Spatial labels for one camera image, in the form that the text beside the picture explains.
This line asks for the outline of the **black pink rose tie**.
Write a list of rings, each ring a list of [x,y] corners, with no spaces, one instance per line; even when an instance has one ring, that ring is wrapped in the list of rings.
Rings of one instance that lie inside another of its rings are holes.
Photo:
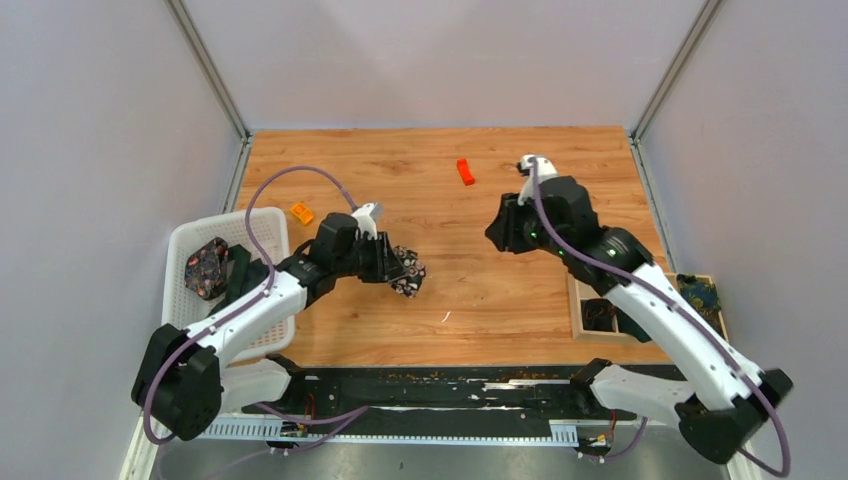
[[[393,252],[401,262],[403,273],[400,277],[389,282],[390,287],[398,294],[406,298],[414,298],[418,295],[427,269],[420,260],[419,254],[407,247],[395,246]]]

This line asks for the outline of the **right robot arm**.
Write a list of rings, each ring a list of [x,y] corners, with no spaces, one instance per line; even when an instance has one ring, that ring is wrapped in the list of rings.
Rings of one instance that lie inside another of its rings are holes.
[[[502,252],[535,250],[559,258],[569,274],[630,317],[682,373],[671,381],[595,359],[578,375],[571,403],[584,417],[624,410],[675,426],[703,458],[726,464],[773,422],[788,448],[777,407],[793,388],[781,369],[764,370],[739,353],[687,303],[652,254],[630,232],[603,226],[586,188],[570,176],[528,180],[500,197],[485,230]]]

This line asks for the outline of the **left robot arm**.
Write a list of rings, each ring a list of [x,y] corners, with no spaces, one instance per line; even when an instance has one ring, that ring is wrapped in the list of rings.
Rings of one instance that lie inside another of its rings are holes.
[[[314,239],[276,264],[248,297],[187,328],[165,324],[154,331],[130,395],[142,410],[149,440],[165,442],[153,432],[153,421],[188,441],[220,414],[255,403],[298,411],[307,389],[283,360],[235,367],[236,357],[272,325],[330,293],[340,278],[387,284],[413,296],[425,273],[414,251],[392,246],[365,214],[329,214]]]

